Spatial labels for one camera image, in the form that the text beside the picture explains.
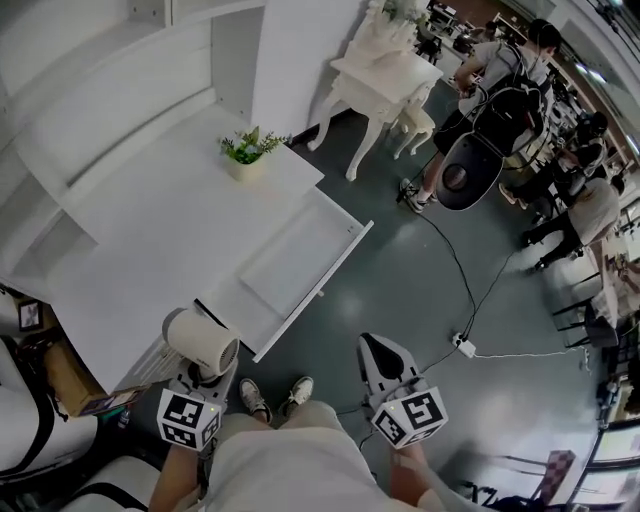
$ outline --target open drawer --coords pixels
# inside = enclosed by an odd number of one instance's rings
[[[238,271],[199,297],[260,361],[371,229],[318,189]]]

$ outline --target white stool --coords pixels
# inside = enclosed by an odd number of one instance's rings
[[[420,135],[420,138],[418,138],[410,151],[411,155],[415,155],[417,149],[431,138],[433,130],[436,127],[436,124],[433,122],[433,119],[431,119],[429,114],[422,110],[422,105],[420,103],[413,103],[403,109],[391,125],[391,129],[393,130],[398,123],[406,135],[402,144],[400,144],[393,155],[394,160],[400,158],[402,150],[411,144],[411,141],[413,141],[416,136]]]

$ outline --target wall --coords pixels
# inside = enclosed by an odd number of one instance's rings
[[[344,55],[366,4],[363,0],[268,2],[258,56],[254,124],[297,135],[318,122],[319,105],[336,76],[329,62]]]
[[[519,20],[519,25],[524,24],[524,19],[513,9],[507,7],[499,0],[439,0],[441,3],[453,7],[458,11],[458,19],[468,21],[475,26],[483,26],[487,21],[495,18],[500,13],[503,18],[511,20],[513,16]]]

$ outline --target sneaker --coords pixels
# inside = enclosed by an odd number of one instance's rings
[[[282,402],[278,407],[278,411],[282,416],[288,417],[291,414],[288,411],[290,409],[289,406],[293,404],[296,407],[301,406],[311,398],[311,393],[313,393],[313,379],[311,377],[302,377],[293,385],[291,391],[289,391],[289,398]]]
[[[249,409],[249,414],[253,416],[257,411],[262,411],[267,415],[267,423],[271,423],[273,416],[271,410],[262,398],[258,386],[251,379],[240,381],[240,398],[245,407]]]
[[[400,191],[405,192],[404,201],[409,205],[409,208],[417,214],[422,213],[429,200],[427,199],[424,202],[418,201],[418,187],[412,185],[407,178],[404,178],[400,182]]]
[[[516,204],[517,199],[503,183],[499,183],[498,188],[500,189],[500,193],[504,196],[504,198],[509,201],[509,204]]]

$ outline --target black cord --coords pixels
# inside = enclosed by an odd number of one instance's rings
[[[354,412],[358,412],[362,410],[362,405],[358,406],[356,409],[351,409],[350,411],[337,412],[336,416],[344,416],[345,414],[353,414]]]
[[[458,259],[458,255],[456,254],[456,250],[453,248],[453,245],[451,245],[451,242],[449,241],[447,236],[440,230],[440,228],[434,222],[430,221],[424,215],[420,215],[419,213],[416,213],[416,215],[418,217],[420,217],[422,220],[424,220],[424,221],[428,222],[429,224],[431,224],[431,227],[433,227],[433,229],[435,229],[438,232],[440,237],[449,246],[449,250],[451,251],[451,255],[453,256],[453,259],[456,262],[456,265],[458,265],[458,270],[460,271],[460,277],[462,277],[462,282],[464,283],[464,287],[466,288],[467,294],[469,295],[469,300],[471,301],[471,304],[473,305],[473,314],[475,315],[475,313],[476,313],[476,311],[478,309],[477,306],[476,306],[476,301],[473,298],[473,293],[471,293],[471,288],[469,287],[469,282],[467,281],[467,275],[464,273],[464,269],[462,268],[462,264],[460,263],[460,260]]]
[[[365,437],[362,441],[360,441],[360,445],[358,446],[358,450],[362,451],[362,447],[364,446],[364,443],[366,443],[369,439],[371,439],[375,433],[376,432],[374,430],[367,437]]]
[[[422,370],[422,372],[420,372],[422,375],[424,375],[424,373],[429,369],[429,368],[433,368],[435,365],[440,364],[442,361],[444,361],[447,357],[449,357],[450,355],[453,355],[456,353],[456,351],[458,350],[458,347],[454,348],[451,352],[448,352],[444,357],[441,357],[440,359],[438,359],[435,363],[431,363],[429,366],[427,366],[424,370]]]
[[[487,297],[489,296],[489,294],[493,290],[493,287],[496,285],[496,283],[498,282],[498,280],[502,276],[502,273],[507,268],[507,264],[509,263],[509,260],[513,257],[513,255],[516,252],[518,252],[517,249],[515,251],[513,251],[511,254],[509,254],[509,256],[507,256],[507,259],[504,261],[504,264],[502,265],[502,268],[500,268],[500,270],[496,274],[496,278],[491,283],[491,286],[489,286],[489,288],[487,289],[487,292],[484,294],[484,297],[482,297],[482,300],[478,303],[478,307],[476,308],[476,310],[471,315],[471,318],[469,318],[469,322],[467,322],[467,327],[465,327],[465,330],[463,332],[463,337],[468,338],[469,335],[471,334],[471,329],[473,329],[473,323],[476,320],[476,316],[478,315],[478,312],[480,311],[480,308],[482,307],[482,304],[484,303],[485,300],[487,300]]]

